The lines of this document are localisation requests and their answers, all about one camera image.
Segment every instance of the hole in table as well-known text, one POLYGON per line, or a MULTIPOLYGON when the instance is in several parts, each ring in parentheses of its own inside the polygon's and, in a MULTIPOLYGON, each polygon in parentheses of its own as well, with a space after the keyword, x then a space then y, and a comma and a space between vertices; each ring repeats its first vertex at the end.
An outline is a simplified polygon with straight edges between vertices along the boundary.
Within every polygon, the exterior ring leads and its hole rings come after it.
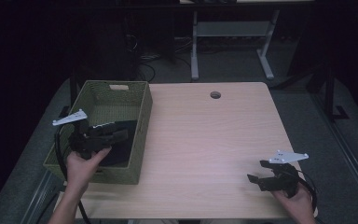
POLYGON ((220 94, 220 92, 218 92, 218 91, 211 92, 211 97, 214 99, 219 99, 221 96, 222 96, 222 94, 220 94))

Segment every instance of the wire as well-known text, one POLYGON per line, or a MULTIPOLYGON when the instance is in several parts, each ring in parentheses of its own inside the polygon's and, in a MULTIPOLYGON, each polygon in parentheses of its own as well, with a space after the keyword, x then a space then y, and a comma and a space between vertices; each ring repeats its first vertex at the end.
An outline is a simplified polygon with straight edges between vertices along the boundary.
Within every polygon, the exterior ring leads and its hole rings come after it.
POLYGON ((150 63, 150 62, 152 62, 152 61, 161 59, 161 55, 160 55, 160 54, 143 55, 143 56, 141 56, 141 59, 144 60, 144 61, 146 61, 146 62, 143 62, 143 63, 150 63))
POLYGON ((297 170, 297 171, 300 172, 301 174, 303 174, 310 181, 310 183, 312 184, 312 186, 313 186, 313 188, 315 189, 316 192, 319 192, 319 190, 316 189, 315 183, 313 183, 313 180, 312 180, 312 178, 310 178, 309 175, 307 175, 306 173, 304 173, 302 171, 299 171, 299 170, 297 170))
MULTIPOLYGON (((66 166, 65 166, 65 162, 63 161, 63 156, 62 156, 62 152, 61 152, 61 142, 60 142, 60 132, 62 130, 63 125, 60 125, 59 128, 57 129, 57 132, 55 133, 55 152, 56 152, 56 156, 57 156, 57 161, 58 164, 60 165, 60 169, 62 171, 63 176, 65 177, 65 180, 68 180, 68 174, 67 174, 67 170, 66 170, 66 166)), ((87 217, 86 211, 84 210, 83 207, 83 203, 81 201, 79 201, 78 204, 81 216, 83 217, 83 220, 87 223, 90 224, 90 220, 87 217)))
POLYGON ((138 71, 137 73, 142 81, 146 81, 145 74, 142 71, 138 71))
POLYGON ((320 218, 316 217, 315 219, 316 219, 319 223, 325 224, 325 222, 323 222, 320 218))
POLYGON ((289 172, 283 171, 283 170, 279 170, 279 169, 274 169, 274 171, 279 172, 281 174, 285 174, 285 175, 290 175, 292 178, 294 178, 295 180, 297 180, 298 182, 300 182, 304 187, 306 187, 308 189, 308 191, 310 192, 310 195, 312 197, 312 209, 313 212, 315 212, 316 210, 316 204, 318 202, 318 197, 316 195, 316 191, 313 187, 310 186, 309 183, 307 183, 307 181, 305 181, 303 178, 299 177, 299 176, 295 176, 290 174, 289 172))
POLYGON ((134 43, 132 49, 136 49, 136 47, 138 47, 138 39, 136 38, 136 36, 135 35, 127 35, 127 37, 129 37, 129 42, 131 42, 131 39, 133 38, 135 43, 134 43))
POLYGON ((180 61, 184 62, 185 64, 187 64, 190 68, 191 68, 191 65, 190 63, 188 63, 185 59, 182 59, 182 58, 179 58, 178 56, 175 56, 176 59, 179 59, 180 61))
POLYGON ((193 40, 190 37, 183 37, 177 40, 177 42, 180 41, 186 41, 185 44, 182 44, 181 46, 178 46, 175 48, 175 53, 181 53, 186 52, 186 50, 191 49, 191 45, 193 43, 193 40))
POLYGON ((146 66, 146 67, 149 67, 152 71, 153 71, 153 76, 149 79, 149 80, 146 80, 145 78, 145 75, 143 75, 143 78, 144 78, 144 81, 147 81, 147 82, 151 82, 153 81, 153 79, 156 77, 156 70, 149 64, 145 64, 145 63, 140 63, 139 65, 143 65, 143 66, 146 66))

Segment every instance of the hand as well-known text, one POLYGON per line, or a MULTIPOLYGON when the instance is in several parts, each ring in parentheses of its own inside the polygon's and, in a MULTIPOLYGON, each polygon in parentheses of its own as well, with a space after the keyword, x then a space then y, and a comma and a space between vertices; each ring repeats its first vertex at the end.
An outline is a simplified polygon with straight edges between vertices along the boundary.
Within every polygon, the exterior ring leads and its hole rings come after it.
POLYGON ((98 164, 107 156, 111 148, 105 148, 98 153, 92 152, 89 160, 84 160, 77 152, 71 152, 67 157, 68 185, 66 192, 83 195, 89 181, 98 169, 98 164))
POLYGON ((290 199, 281 190, 272 191, 271 193, 296 223, 315 223, 310 193, 302 184, 297 185, 297 193, 290 199))
POLYGON ((91 159, 84 160, 74 151, 68 155, 68 185, 49 223, 74 223, 76 207, 86 191, 89 181, 98 169, 98 164, 107 156, 111 148, 93 153, 91 159))

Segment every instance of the gray carpet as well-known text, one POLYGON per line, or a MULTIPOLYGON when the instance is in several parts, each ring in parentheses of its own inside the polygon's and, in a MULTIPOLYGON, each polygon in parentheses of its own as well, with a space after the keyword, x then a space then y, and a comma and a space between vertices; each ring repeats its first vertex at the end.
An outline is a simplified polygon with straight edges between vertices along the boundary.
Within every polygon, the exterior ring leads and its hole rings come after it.
MULTIPOLYGON (((200 54, 200 80, 198 82, 262 81, 269 86, 286 80, 296 43, 273 42, 268 52, 274 80, 266 80, 255 49, 258 42, 236 50, 215 54, 200 54)), ((190 54, 177 57, 189 62, 190 54)), ((190 67, 182 60, 171 63, 161 59, 149 63, 156 70, 153 83, 190 82, 190 67)), ((149 67, 142 67, 146 78, 152 77, 149 67)), ((315 182, 319 190, 319 218, 325 223, 358 223, 358 184, 349 168, 339 143, 332 135, 324 115, 314 102, 313 96, 305 92, 307 78, 300 80, 284 91, 271 91, 283 125, 293 149, 307 152, 310 158, 302 161, 301 167, 315 182)), ((358 107, 348 91, 337 84, 336 103, 344 107, 350 119, 338 120, 348 145, 358 160, 358 107)), ((39 193, 40 203, 31 203, 46 169, 42 166, 53 143, 54 127, 50 125, 62 108, 69 105, 68 81, 62 84, 51 100, 50 106, 34 131, 26 149, 0 194, 0 224, 21 223, 24 216, 29 223, 35 223, 48 200, 62 188, 62 182, 54 175, 48 182, 45 193, 39 193)), ((41 223, 46 223, 52 213, 53 204, 48 207, 41 223)), ((250 223, 293 223, 285 220, 250 220, 250 223)), ((93 223, 124 223, 126 220, 92 220, 93 223)))

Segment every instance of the table top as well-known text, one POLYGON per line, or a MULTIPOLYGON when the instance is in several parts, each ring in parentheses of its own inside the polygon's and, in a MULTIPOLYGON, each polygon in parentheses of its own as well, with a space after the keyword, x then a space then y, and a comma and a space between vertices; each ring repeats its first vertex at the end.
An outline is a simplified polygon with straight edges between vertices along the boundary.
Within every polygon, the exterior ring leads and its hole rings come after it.
POLYGON ((278 149, 293 151, 264 83, 152 84, 150 90, 139 185, 90 183, 82 198, 89 217, 287 217, 246 176, 272 176, 259 161, 278 149))

